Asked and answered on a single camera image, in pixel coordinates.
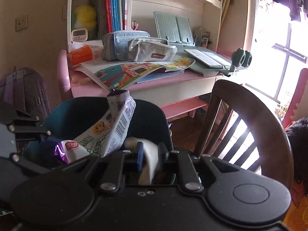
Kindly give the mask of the purple grey backpack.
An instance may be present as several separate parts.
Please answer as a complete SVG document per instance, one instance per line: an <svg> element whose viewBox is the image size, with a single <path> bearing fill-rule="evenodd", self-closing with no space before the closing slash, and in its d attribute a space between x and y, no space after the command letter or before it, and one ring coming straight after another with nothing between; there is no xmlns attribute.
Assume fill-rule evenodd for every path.
<svg viewBox="0 0 308 231"><path fill-rule="evenodd" d="M16 67L1 80L1 101L37 116L41 122L50 114L45 81L38 72L28 67Z"/></svg>

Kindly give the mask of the white purple snack bag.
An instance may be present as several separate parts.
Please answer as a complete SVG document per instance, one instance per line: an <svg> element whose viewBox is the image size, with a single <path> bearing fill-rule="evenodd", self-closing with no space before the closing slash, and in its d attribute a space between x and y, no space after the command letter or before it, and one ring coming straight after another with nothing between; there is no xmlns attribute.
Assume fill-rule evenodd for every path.
<svg viewBox="0 0 308 231"><path fill-rule="evenodd" d="M136 107L127 90L111 91L107 102L109 109L104 116L74 139L89 153L98 153L102 157L120 149Z"/></svg>

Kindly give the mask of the white red-logo wrapper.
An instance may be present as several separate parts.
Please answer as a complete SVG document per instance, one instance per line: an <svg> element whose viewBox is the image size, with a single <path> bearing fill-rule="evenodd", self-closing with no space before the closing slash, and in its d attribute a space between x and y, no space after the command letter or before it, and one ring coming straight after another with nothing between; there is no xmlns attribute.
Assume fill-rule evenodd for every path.
<svg viewBox="0 0 308 231"><path fill-rule="evenodd" d="M83 157L89 155L86 148L73 140L64 140L58 143L60 155L62 160L68 164L75 162Z"/></svg>

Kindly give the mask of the dark wooden chair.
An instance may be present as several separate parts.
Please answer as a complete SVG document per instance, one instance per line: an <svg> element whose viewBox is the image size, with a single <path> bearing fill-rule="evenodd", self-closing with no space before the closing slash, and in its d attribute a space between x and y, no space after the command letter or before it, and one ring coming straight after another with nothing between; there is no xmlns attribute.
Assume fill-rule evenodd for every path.
<svg viewBox="0 0 308 231"><path fill-rule="evenodd" d="M215 82L194 148L195 156L209 154L218 157L241 121L246 124L246 130L223 160L229 162L247 136L252 135L253 143L235 161L235 165L242 166L253 151L257 150L259 157L249 166L249 171L256 172L260 169L262 175L275 179L290 189L294 174L293 155L282 124L256 95L229 80Z"/></svg>

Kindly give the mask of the colourful open picture book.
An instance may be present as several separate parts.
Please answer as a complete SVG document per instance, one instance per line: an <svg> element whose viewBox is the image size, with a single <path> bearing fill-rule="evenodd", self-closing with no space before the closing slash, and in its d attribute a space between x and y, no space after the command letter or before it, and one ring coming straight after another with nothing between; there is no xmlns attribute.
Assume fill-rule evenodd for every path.
<svg viewBox="0 0 308 231"><path fill-rule="evenodd" d="M122 90L139 81L183 74L194 63L194 59L178 55L168 62L107 62L99 59L80 63L74 70L84 73L103 89Z"/></svg>

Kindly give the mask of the orange white tissue pack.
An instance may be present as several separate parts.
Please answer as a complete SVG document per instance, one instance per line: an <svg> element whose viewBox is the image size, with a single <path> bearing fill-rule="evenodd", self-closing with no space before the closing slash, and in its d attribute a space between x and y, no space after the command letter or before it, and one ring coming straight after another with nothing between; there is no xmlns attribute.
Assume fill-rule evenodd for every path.
<svg viewBox="0 0 308 231"><path fill-rule="evenodd" d="M75 66L83 62L96 60L101 57L102 47L85 45L68 53L69 62Z"/></svg>

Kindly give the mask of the grey green notebook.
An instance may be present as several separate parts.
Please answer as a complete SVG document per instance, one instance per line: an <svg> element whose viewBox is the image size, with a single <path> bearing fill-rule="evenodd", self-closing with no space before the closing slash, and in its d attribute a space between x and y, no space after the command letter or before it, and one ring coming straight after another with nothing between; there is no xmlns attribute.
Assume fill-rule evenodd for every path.
<svg viewBox="0 0 308 231"><path fill-rule="evenodd" d="M180 55L190 59L194 59L195 63L189 69L204 77L215 77L221 71L229 72L231 62L219 54L210 51L209 49L194 47L183 48L180 50Z"/></svg>

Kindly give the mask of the grey pencil case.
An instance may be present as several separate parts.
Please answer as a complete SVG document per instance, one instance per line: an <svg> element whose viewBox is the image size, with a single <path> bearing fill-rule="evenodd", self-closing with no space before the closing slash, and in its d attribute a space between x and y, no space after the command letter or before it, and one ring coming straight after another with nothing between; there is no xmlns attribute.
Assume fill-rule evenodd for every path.
<svg viewBox="0 0 308 231"><path fill-rule="evenodd" d="M167 39L138 37L128 43L127 58L133 62L167 62L177 53L177 47Z"/></svg>

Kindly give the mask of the white digital timer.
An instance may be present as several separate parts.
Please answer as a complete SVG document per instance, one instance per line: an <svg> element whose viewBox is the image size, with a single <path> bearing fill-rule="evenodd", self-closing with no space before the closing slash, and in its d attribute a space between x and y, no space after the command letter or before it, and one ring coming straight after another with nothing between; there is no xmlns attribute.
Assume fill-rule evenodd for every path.
<svg viewBox="0 0 308 231"><path fill-rule="evenodd" d="M75 29L71 32L72 42L85 42L88 40L88 30L86 28Z"/></svg>

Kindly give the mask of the blue denim pencil case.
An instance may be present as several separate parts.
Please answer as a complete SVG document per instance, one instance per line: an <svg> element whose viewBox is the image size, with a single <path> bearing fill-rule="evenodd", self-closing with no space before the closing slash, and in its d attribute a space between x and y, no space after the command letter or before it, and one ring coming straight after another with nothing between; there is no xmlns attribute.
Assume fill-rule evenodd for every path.
<svg viewBox="0 0 308 231"><path fill-rule="evenodd" d="M128 60L128 42L138 37L150 37L150 34L140 30L120 30L104 35L101 58L108 61Z"/></svg>

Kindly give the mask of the pink white study desk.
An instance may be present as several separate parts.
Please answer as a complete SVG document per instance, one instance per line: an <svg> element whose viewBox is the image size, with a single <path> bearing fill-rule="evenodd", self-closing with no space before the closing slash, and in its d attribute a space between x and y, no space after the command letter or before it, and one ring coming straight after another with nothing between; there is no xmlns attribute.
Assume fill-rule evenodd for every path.
<svg viewBox="0 0 308 231"><path fill-rule="evenodd" d="M209 51L216 51L221 27L222 0L128 0L128 25L137 22L140 30L157 36L154 12L184 16L193 28L203 27L210 32ZM80 71L69 69L67 53L73 48L68 40L67 49L59 53L57 74L63 100L80 96L106 96L100 87ZM221 79L220 73L204 67L200 73L187 69L183 74L134 84L129 87L135 99L150 101L162 107L168 117L189 113L204 104L200 95L210 93L214 83Z"/></svg>

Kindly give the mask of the green desk clamp lamp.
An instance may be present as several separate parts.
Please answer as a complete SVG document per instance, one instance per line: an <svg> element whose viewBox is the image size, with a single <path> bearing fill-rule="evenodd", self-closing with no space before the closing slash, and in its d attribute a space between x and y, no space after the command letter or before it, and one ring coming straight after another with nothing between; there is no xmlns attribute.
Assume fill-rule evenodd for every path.
<svg viewBox="0 0 308 231"><path fill-rule="evenodd" d="M252 54L249 51L239 48L232 53L231 66L229 68L224 66L224 69L220 71L220 74L229 77L242 69L249 68L251 62Z"/></svg>

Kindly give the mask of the yellow plush toy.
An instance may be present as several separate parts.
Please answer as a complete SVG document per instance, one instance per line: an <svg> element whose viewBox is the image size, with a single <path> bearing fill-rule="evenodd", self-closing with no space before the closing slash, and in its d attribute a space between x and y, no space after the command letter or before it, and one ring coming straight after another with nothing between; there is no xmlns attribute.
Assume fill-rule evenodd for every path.
<svg viewBox="0 0 308 231"><path fill-rule="evenodd" d="M72 13L72 30L87 29L88 40L97 36L97 12L90 5L77 6Z"/></svg>

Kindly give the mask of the red and blue books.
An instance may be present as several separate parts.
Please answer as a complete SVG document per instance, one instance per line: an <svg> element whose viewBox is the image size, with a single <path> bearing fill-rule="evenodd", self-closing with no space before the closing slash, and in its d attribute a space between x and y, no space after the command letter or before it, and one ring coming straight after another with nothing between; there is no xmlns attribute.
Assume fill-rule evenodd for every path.
<svg viewBox="0 0 308 231"><path fill-rule="evenodd" d="M98 32L99 36L131 29L132 0L98 0Z"/></svg>

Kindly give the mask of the wall power outlet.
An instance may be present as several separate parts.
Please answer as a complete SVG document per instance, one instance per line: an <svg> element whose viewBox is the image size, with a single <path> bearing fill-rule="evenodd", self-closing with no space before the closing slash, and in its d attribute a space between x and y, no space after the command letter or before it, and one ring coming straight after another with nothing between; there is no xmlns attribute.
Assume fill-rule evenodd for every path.
<svg viewBox="0 0 308 231"><path fill-rule="evenodd" d="M15 30L16 30L16 32L24 30L26 28L28 28L28 16L23 15L23 16L17 17L16 20L15 20Z"/></svg>

